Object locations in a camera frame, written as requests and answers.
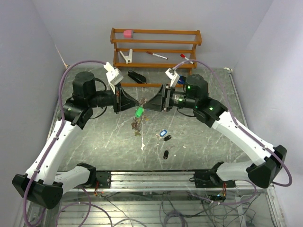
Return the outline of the green key tag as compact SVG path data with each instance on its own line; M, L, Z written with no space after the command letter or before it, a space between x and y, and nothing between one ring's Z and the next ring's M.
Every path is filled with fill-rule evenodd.
M135 112L135 117L136 118L141 118L143 112L144 112L144 108L142 106L139 106L138 109Z

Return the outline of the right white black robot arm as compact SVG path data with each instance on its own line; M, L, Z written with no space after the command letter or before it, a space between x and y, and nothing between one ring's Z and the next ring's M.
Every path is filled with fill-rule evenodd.
M195 183L210 183L214 187L227 181L247 180L260 188L267 188L282 169L287 150L274 146L232 116L226 106L208 94L208 83L198 74L185 81L185 91L162 85L158 94L143 105L153 111L169 111L172 107L193 110L193 117L231 140L250 158L239 163L218 162L208 170L209 175L195 176Z

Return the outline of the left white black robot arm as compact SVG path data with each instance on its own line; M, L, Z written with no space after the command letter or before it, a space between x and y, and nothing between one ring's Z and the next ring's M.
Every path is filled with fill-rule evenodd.
M53 209L62 196L72 188L82 185L91 188L96 184L96 168L85 163L72 170L57 174L59 165L73 139L92 118L93 108L112 106L115 113L138 106L138 101L121 86L123 76L116 69L106 73L110 89L96 90L100 81L91 72L80 72L72 82L73 93L63 105L63 113L55 123L53 132L36 161L25 174L17 174L13 186L23 197L46 209Z

